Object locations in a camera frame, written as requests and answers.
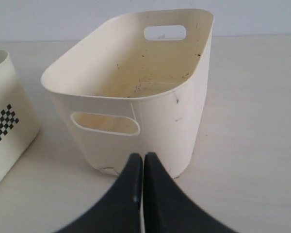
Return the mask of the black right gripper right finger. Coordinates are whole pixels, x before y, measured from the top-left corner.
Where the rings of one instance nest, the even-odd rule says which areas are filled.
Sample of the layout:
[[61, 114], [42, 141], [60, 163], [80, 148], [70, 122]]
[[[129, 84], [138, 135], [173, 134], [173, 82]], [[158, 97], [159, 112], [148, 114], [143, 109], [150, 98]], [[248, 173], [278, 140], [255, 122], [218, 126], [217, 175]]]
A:
[[154, 152], [149, 152], [144, 160], [143, 209], [147, 233], [235, 232], [196, 205]]

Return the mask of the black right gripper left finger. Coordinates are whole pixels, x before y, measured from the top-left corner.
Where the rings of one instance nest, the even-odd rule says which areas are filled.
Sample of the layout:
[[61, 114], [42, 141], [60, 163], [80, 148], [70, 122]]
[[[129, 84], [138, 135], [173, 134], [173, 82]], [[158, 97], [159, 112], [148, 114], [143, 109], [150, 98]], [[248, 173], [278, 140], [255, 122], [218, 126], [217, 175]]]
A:
[[132, 153], [110, 189], [59, 233], [140, 233], [143, 161]]

